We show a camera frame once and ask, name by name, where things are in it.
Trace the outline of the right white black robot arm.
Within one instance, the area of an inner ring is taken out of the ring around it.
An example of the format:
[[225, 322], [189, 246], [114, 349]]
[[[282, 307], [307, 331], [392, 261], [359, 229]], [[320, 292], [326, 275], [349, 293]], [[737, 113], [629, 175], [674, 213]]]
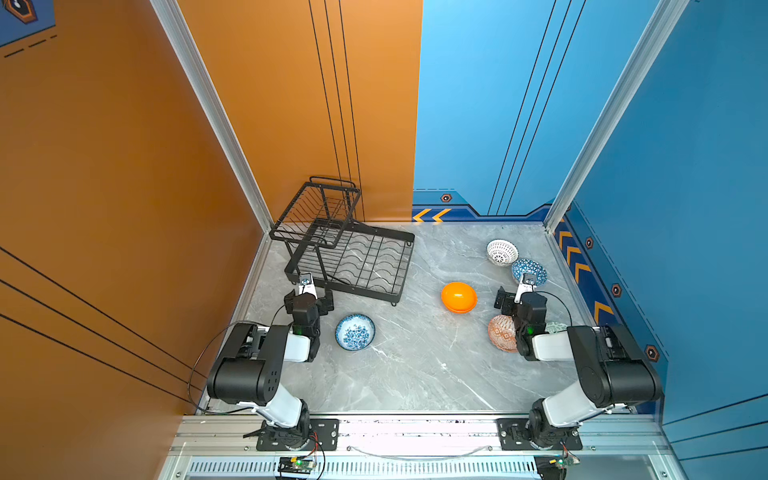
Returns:
[[503, 450], [578, 450], [585, 421], [661, 398], [660, 376], [627, 327], [576, 325], [549, 333], [547, 299], [534, 290], [513, 294], [500, 288], [494, 307], [511, 317], [517, 352], [525, 360], [571, 361], [577, 372], [573, 384], [535, 401], [526, 418], [496, 421]]

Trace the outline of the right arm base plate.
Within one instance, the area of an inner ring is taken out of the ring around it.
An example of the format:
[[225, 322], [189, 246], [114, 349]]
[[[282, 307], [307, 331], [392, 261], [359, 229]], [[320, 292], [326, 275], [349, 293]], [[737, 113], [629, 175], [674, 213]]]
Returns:
[[581, 437], [575, 427], [552, 427], [546, 422], [532, 426], [529, 419], [522, 417], [500, 418], [495, 423], [503, 451], [583, 449]]

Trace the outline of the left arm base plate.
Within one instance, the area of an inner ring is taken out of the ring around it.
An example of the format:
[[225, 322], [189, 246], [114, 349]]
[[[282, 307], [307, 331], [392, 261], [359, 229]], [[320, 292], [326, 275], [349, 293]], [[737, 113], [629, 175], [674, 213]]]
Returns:
[[301, 420], [296, 427], [269, 426], [266, 421], [254, 432], [258, 451], [309, 452], [313, 448], [335, 451], [339, 440], [340, 421], [336, 418]]

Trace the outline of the blue floral white bowl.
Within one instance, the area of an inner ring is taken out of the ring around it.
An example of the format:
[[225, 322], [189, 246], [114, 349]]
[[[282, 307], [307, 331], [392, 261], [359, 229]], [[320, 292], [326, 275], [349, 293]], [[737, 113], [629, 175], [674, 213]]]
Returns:
[[363, 314], [351, 314], [344, 317], [336, 326], [335, 340], [345, 351], [360, 351], [367, 348], [374, 340], [376, 326], [373, 320]]

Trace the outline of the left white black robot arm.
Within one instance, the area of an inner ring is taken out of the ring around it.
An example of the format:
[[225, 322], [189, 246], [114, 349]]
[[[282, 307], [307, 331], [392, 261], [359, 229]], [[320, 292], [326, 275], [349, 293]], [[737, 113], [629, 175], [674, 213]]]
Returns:
[[283, 365], [314, 361], [321, 345], [320, 318], [334, 310], [333, 292], [291, 292], [284, 308], [291, 316], [286, 323], [266, 329], [253, 323], [234, 325], [213, 363], [206, 391], [213, 399], [263, 418], [260, 428], [246, 438], [257, 438], [267, 447], [300, 450], [314, 447], [319, 439], [307, 403], [281, 383]]

